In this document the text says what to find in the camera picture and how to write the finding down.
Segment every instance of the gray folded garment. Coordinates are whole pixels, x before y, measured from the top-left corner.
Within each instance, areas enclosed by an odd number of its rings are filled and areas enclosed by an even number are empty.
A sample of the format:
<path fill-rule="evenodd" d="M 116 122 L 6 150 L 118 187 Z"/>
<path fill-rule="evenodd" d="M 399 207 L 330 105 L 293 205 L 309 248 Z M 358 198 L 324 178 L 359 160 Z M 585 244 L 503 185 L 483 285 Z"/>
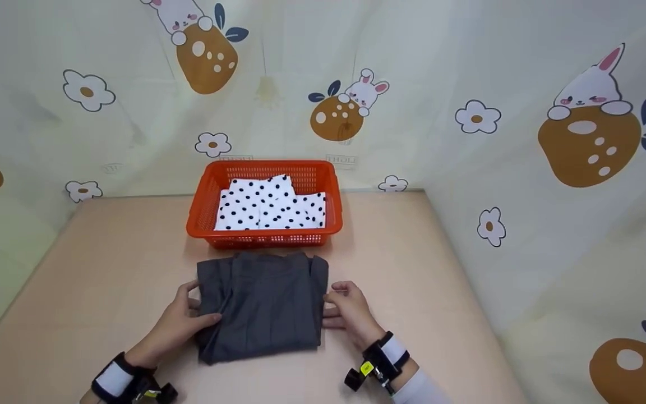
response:
<path fill-rule="evenodd" d="M 197 271 L 199 314 L 223 315 L 195 337 L 199 359 L 208 365 L 320 346 L 325 259 L 242 252 L 202 261 Z"/>

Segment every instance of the table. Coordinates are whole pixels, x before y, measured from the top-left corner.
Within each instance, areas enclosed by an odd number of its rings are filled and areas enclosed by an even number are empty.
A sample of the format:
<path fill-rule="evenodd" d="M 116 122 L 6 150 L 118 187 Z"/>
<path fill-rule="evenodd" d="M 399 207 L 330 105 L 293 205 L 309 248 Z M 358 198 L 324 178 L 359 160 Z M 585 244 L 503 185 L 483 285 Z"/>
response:
<path fill-rule="evenodd" d="M 187 236 L 190 201 L 80 205 L 0 320 L 0 403 L 77 402 L 195 278 L 198 261 L 231 254 Z M 330 281 L 355 281 L 380 324 L 455 402 L 525 402 L 425 194 L 352 192 L 343 209 L 343 230 L 303 250 L 330 263 Z M 315 352 L 214 366 L 199 364 L 189 345 L 157 379 L 174 384 L 179 402 L 388 402 L 370 382 L 358 393 L 343 385 L 361 359 L 344 332 L 324 330 L 322 339 Z"/>

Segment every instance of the wrist strap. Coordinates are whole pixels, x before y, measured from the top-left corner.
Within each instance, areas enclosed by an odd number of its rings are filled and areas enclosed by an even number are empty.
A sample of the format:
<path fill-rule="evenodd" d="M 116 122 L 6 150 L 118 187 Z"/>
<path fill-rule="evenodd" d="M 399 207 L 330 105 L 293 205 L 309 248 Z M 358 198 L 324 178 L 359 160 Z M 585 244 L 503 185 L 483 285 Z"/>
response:
<path fill-rule="evenodd" d="M 382 350 L 382 353 L 384 353 L 387 357 L 387 360 L 389 360 L 390 363 L 394 364 L 396 368 L 400 368 L 400 366 L 398 366 L 398 361 L 400 361 L 403 356 L 408 353 L 408 351 L 405 350 L 405 347 L 403 347 L 402 343 L 400 343 L 400 341 L 395 338 L 395 335 L 393 335 L 393 333 L 387 333 L 385 337 L 380 340 L 380 349 Z"/>
<path fill-rule="evenodd" d="M 388 391 L 394 394 L 390 382 L 400 376 L 402 367 L 410 360 L 410 354 L 393 337 L 393 333 L 387 332 L 385 336 L 377 340 L 363 351 L 363 363 L 359 370 L 351 369 L 345 377 L 345 384 L 353 391 L 361 388 L 367 376 L 373 375 L 377 381 Z"/>
<path fill-rule="evenodd" d="M 129 364 L 121 352 L 91 382 L 91 391 L 101 400 L 116 404 L 125 402 L 146 376 L 153 376 L 155 369 L 139 368 Z"/>

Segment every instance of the flower illustration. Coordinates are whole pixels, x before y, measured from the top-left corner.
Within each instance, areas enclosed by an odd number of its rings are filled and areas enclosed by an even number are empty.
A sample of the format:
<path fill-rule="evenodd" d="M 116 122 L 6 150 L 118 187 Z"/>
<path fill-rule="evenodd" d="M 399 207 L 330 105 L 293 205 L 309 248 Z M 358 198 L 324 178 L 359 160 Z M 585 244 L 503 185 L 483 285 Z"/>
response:
<path fill-rule="evenodd" d="M 455 122 L 465 133 L 484 131 L 491 134 L 497 130 L 497 121 L 502 117 L 500 110 L 485 108 L 485 104 L 479 100 L 469 100 L 465 108 L 460 108 L 455 113 Z"/>
<path fill-rule="evenodd" d="M 201 133 L 198 135 L 196 151 L 206 153 L 210 158 L 217 158 L 221 153 L 231 151 L 231 143 L 228 143 L 228 135 L 225 133 L 217 133 L 216 135 L 210 132 Z"/>
<path fill-rule="evenodd" d="M 81 76 L 72 70 L 64 71 L 64 94 L 69 100 L 78 102 L 88 112 L 99 112 L 101 105 L 110 105 L 116 95 L 107 89 L 106 82 L 99 76 Z"/>
<path fill-rule="evenodd" d="M 77 182 L 69 181 L 66 183 L 65 189 L 69 192 L 69 198 L 76 202 L 82 202 L 85 199 L 99 198 L 103 196 L 103 192 L 96 181 Z"/>
<path fill-rule="evenodd" d="M 397 176 L 387 176 L 384 181 L 377 185 L 377 189 L 383 192 L 402 192 L 408 187 L 408 181 Z"/>
<path fill-rule="evenodd" d="M 507 236 L 505 225 L 500 222 L 500 208 L 497 206 L 490 210 L 483 210 L 477 226 L 477 235 L 490 242 L 492 246 L 500 246 L 502 239 Z"/>

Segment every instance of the white cloth with black dots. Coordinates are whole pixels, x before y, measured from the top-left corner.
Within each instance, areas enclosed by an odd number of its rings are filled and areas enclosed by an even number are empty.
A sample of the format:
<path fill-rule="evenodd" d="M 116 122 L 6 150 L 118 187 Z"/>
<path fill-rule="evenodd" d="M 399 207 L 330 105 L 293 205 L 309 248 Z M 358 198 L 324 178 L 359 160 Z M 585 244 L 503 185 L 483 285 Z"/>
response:
<path fill-rule="evenodd" d="M 290 176 L 236 178 L 221 191 L 215 230 L 325 227 L 325 192 L 296 195 Z"/>

